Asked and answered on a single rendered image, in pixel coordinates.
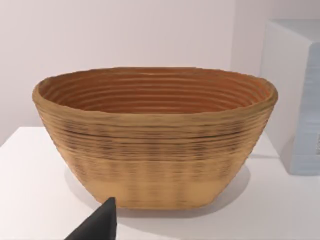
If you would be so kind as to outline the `woven wooden basket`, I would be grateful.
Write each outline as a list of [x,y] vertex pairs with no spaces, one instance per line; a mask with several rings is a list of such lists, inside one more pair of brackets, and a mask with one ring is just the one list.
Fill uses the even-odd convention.
[[236,177],[278,100],[253,75],[197,67],[112,67],[47,77],[32,91],[59,154],[100,203],[206,206]]

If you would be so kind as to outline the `pale blue box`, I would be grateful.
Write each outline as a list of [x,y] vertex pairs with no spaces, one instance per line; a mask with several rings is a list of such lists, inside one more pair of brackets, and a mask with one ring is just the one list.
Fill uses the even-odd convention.
[[320,176],[320,19],[273,19],[260,76],[278,91],[266,134],[289,174]]

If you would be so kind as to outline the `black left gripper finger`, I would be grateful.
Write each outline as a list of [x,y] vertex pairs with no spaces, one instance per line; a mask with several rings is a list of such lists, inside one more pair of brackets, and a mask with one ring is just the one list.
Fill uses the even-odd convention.
[[66,240],[116,240],[116,236],[116,198],[110,197],[75,228]]

